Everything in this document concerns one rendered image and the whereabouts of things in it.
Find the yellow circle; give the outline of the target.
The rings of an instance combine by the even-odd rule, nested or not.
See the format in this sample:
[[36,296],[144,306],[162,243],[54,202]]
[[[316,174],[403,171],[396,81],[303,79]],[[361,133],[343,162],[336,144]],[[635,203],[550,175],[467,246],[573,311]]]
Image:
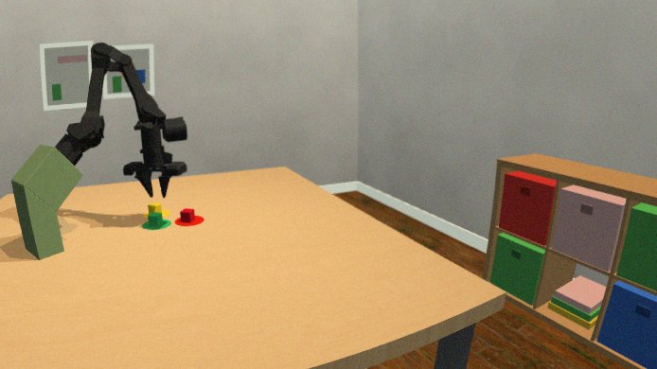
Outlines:
[[[168,210],[165,210],[165,209],[162,209],[162,213],[163,213],[163,214],[162,214],[163,217],[166,217],[166,216],[168,216],[168,215],[170,214],[170,212],[169,212]],[[147,218],[148,218],[148,214],[149,214],[149,212],[146,212],[146,213],[143,215],[143,217],[147,219]]]

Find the red circle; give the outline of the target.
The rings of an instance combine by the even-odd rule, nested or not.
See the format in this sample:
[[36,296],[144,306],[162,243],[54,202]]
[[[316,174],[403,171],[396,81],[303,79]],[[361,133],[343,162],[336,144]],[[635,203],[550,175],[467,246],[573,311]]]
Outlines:
[[180,225],[180,226],[192,226],[192,225],[200,224],[203,221],[204,221],[203,217],[195,216],[195,220],[193,222],[181,222],[181,218],[179,218],[175,221],[175,224]]

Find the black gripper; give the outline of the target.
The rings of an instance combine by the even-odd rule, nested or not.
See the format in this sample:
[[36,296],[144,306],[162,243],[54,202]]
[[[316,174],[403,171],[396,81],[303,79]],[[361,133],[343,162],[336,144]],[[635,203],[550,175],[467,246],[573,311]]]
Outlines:
[[[185,162],[172,162],[169,165],[164,165],[163,150],[164,146],[161,144],[153,146],[142,146],[140,153],[143,153],[144,163],[131,162],[124,166],[124,175],[133,175],[134,178],[144,186],[149,196],[153,197],[151,185],[151,173],[153,171],[162,172],[158,177],[163,198],[167,195],[169,180],[171,176],[179,176],[187,171]],[[144,165],[142,165],[144,164]],[[160,168],[142,168],[142,167],[160,167]],[[168,178],[169,177],[169,178]]]

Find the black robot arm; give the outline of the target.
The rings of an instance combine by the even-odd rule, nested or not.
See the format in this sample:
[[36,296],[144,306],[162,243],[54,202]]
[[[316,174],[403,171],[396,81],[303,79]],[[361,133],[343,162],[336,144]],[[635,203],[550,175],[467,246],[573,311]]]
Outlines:
[[74,166],[82,157],[83,152],[98,146],[101,137],[104,138],[104,119],[103,115],[98,116],[98,114],[100,112],[104,76],[107,71],[121,72],[128,84],[139,119],[133,128],[136,131],[141,131],[142,146],[161,144],[161,129],[163,138],[168,142],[187,139],[184,118],[181,116],[166,119],[166,115],[158,108],[156,101],[145,90],[130,56],[121,53],[113,46],[97,43],[91,47],[91,61],[92,73],[86,111],[80,123],[68,125],[66,130],[68,135],[65,134],[55,146]]

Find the green circle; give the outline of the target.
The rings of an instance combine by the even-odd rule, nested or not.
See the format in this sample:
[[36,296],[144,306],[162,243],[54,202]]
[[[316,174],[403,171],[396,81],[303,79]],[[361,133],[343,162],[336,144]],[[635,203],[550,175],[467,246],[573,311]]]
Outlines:
[[170,221],[170,220],[163,220],[163,224],[161,224],[161,225],[158,226],[158,227],[156,227],[156,226],[149,226],[149,222],[148,222],[148,221],[145,222],[145,223],[142,225],[142,227],[143,227],[144,229],[146,229],[146,230],[160,230],[160,229],[167,228],[167,227],[169,227],[169,226],[171,226],[171,221]]

